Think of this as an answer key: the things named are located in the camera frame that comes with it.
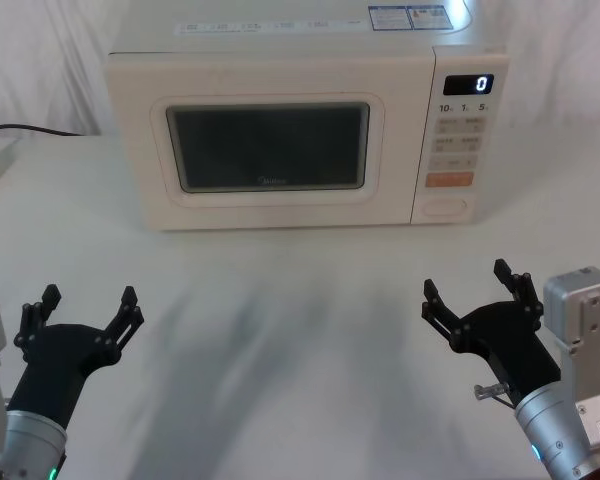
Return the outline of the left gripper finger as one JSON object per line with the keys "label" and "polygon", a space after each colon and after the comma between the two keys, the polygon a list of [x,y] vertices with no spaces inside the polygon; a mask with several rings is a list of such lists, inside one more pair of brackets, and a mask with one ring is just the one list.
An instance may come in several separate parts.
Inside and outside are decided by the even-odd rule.
{"label": "left gripper finger", "polygon": [[126,286],[121,297],[120,307],[103,330],[99,343],[106,358],[120,358],[122,350],[144,323],[138,306],[138,298],[132,286]]}
{"label": "left gripper finger", "polygon": [[46,286],[41,299],[37,302],[22,305],[20,328],[14,337],[14,345],[25,350],[31,337],[42,329],[51,313],[57,308],[61,293],[56,284]]}

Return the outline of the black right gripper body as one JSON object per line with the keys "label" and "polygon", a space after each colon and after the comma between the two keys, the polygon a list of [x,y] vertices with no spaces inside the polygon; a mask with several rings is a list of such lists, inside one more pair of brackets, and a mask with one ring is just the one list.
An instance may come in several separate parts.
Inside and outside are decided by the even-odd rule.
{"label": "black right gripper body", "polygon": [[503,301],[477,308],[450,327],[450,346],[485,360],[514,405],[561,379],[561,370],[537,336],[543,306]]}

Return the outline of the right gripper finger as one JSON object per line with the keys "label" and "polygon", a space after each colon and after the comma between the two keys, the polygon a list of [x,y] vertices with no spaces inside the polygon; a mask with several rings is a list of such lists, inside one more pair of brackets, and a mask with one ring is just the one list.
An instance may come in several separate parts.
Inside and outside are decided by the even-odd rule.
{"label": "right gripper finger", "polygon": [[493,272],[512,295],[513,300],[522,307],[531,326],[540,328],[540,318],[544,314],[544,307],[538,298],[531,275],[528,272],[513,273],[508,263],[502,258],[495,260]]}
{"label": "right gripper finger", "polygon": [[462,337],[461,319],[441,299],[432,279],[424,281],[421,316],[450,346],[458,346]]}

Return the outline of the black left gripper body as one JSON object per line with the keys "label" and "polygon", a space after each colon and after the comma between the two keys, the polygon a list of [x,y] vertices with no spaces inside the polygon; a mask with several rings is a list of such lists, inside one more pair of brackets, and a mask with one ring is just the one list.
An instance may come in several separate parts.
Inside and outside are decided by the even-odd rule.
{"label": "black left gripper body", "polygon": [[26,368],[7,410],[29,412],[67,428],[87,378],[119,361],[103,330],[78,324],[43,327],[14,339]]}

